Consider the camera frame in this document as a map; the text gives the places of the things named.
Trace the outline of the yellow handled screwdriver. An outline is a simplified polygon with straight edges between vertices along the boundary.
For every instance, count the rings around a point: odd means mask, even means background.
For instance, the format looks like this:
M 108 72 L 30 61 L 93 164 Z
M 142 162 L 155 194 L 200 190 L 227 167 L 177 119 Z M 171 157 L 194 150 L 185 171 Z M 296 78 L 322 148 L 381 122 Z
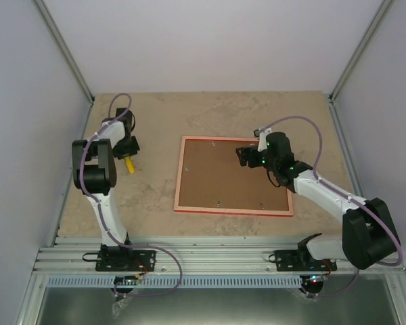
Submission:
M 128 172 L 129 172 L 130 174 L 134 174 L 135 168 L 134 168 L 133 162 L 132 162 L 132 160 L 131 160 L 131 158 L 130 158 L 129 156 L 127 156 L 127 157 L 125 158 L 125 164 L 126 164 L 126 166 L 127 166 Z

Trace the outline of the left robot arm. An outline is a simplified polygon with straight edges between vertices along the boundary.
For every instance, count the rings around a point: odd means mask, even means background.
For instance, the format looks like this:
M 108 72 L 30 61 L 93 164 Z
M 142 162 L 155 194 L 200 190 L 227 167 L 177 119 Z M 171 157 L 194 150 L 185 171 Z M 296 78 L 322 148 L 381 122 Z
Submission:
M 114 193 L 117 183 L 115 160 L 124 160 L 133 171 L 131 157 L 140 150 L 134 114 L 118 108 L 116 116 L 103 120 L 99 135 L 92 142 L 75 140 L 72 143 L 72 176 L 77 189 L 91 203 L 101 228 L 101 248 L 96 262 L 106 269 L 127 270 L 134 264 L 129 235 L 120 217 Z

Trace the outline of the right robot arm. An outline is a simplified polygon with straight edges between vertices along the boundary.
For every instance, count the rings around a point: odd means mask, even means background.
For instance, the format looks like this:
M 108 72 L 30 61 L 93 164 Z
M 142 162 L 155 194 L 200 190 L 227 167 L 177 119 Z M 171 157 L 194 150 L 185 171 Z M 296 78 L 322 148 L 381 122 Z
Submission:
M 341 236 L 314 234 L 298 243 L 297 262 L 305 270 L 321 260 L 346 259 L 358 269 L 385 264 L 393 253 L 401 254 L 401 243 L 387 204 L 355 196 L 320 176 L 305 162 L 296 160 L 285 133 L 270 132 L 256 146 L 237 148 L 241 166 L 262 167 L 277 187 L 304 196 L 326 210 L 342 225 Z

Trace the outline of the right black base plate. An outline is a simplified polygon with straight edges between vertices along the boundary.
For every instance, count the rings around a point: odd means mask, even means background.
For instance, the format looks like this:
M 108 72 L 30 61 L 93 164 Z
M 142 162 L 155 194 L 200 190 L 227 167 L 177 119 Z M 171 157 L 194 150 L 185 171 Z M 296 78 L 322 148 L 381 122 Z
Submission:
M 276 250 L 268 256 L 268 260 L 276 265 L 279 272 L 332 272 L 338 269 L 335 261 L 317 260 L 299 250 Z

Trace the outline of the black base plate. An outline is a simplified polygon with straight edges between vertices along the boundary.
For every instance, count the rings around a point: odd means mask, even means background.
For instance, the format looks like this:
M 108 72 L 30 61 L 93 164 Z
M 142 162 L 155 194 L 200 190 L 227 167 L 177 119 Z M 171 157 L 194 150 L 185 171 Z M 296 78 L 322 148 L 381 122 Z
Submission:
M 95 264 L 97 272 L 137 272 L 154 271 L 156 251 L 133 250 L 100 252 Z
M 335 261 L 317 260 L 299 250 L 276 250 L 268 256 L 268 260 L 276 265 L 279 272 L 332 272 L 338 269 Z

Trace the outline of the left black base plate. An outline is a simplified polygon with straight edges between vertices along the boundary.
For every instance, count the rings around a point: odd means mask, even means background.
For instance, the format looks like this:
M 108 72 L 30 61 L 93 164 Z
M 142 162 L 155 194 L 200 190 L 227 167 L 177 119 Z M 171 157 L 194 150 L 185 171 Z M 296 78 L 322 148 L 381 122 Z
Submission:
M 100 252 L 95 264 L 97 272 L 137 272 L 154 271 L 156 251 L 133 250 Z

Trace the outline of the left aluminium corner post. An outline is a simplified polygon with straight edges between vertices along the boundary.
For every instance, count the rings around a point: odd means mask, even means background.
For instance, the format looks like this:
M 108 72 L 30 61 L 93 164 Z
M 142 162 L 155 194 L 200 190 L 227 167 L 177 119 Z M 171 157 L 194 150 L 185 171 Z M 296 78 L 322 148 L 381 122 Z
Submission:
M 71 70 L 74 78 L 76 79 L 78 86 L 80 87 L 81 91 L 85 95 L 87 101 L 89 102 L 90 105 L 93 105 L 94 103 L 94 95 L 89 89 L 89 86 L 80 70 L 78 67 L 73 55 L 70 52 L 70 49 L 68 45 L 66 44 L 66 41 L 60 32 L 58 25 L 56 24 L 46 2 L 44 0 L 34 0 L 33 1 L 36 9 L 39 11 L 42 20 L 44 21 L 47 30 L 49 31 L 52 39 L 54 40 L 55 44 L 57 45 L 61 55 L 65 59 L 69 69 Z

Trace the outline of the aluminium corner post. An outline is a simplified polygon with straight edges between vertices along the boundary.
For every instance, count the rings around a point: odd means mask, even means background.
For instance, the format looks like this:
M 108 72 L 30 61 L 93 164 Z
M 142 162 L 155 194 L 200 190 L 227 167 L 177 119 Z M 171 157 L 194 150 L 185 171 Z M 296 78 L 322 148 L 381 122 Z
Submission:
M 94 103 L 94 95 L 89 89 L 89 86 L 80 70 L 78 67 L 73 55 L 70 52 L 70 49 L 68 45 L 66 44 L 66 41 L 60 32 L 58 25 L 56 24 L 46 2 L 44 0 L 34 0 L 33 1 L 36 9 L 39 11 L 42 20 L 44 21 L 47 30 L 49 31 L 52 39 L 54 40 L 55 44 L 57 45 L 61 55 L 65 59 L 69 69 L 71 70 L 74 78 L 76 79 L 78 86 L 80 87 L 81 91 L 85 95 L 87 101 L 89 102 L 90 105 L 93 105 Z
M 385 17 L 388 15 L 392 6 L 394 5 L 395 0 L 383 0 L 379 5 L 376 13 L 374 14 L 371 22 L 368 24 L 363 36 L 361 37 L 360 42 L 356 46 L 351 58 L 349 59 L 347 65 L 345 66 L 342 74 L 340 75 L 338 81 L 336 82 L 332 92 L 329 94 L 328 99 L 332 105 L 335 104 L 337 97 L 340 95 L 342 88 L 348 81 L 349 77 L 356 68 L 359 60 L 363 57 L 367 48 L 369 47 L 374 36 L 378 32 L 380 26 L 382 25 Z

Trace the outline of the aluminium rail base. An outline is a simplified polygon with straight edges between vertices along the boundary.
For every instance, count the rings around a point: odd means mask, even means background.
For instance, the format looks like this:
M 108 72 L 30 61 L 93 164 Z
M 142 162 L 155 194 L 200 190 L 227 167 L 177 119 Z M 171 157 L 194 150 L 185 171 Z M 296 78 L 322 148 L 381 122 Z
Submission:
M 159 246 L 147 275 L 278 275 L 268 256 L 295 238 L 141 237 Z M 99 238 L 59 237 L 40 248 L 19 324 L 406 324 L 406 271 L 375 265 L 360 274 L 346 261 L 308 298 L 300 288 L 48 288 L 54 275 L 132 276 L 96 272 Z

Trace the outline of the right aluminium corner post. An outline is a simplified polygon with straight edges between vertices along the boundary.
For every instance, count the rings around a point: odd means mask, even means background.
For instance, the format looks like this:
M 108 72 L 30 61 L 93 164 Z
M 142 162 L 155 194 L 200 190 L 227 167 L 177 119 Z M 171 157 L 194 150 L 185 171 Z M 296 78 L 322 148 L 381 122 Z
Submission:
M 359 60 L 363 57 L 367 48 L 369 47 L 374 36 L 378 32 L 380 26 L 382 25 L 385 17 L 388 15 L 392 6 L 394 5 L 395 0 L 383 0 L 379 5 L 376 13 L 374 14 L 371 22 L 368 24 L 363 36 L 361 37 L 360 42 L 356 46 L 351 58 L 349 59 L 347 65 L 345 66 L 342 74 L 340 75 L 338 81 L 336 82 L 332 92 L 329 94 L 328 99 L 332 105 L 335 104 L 337 97 L 340 95 L 342 88 L 348 81 L 349 77 L 356 68 Z

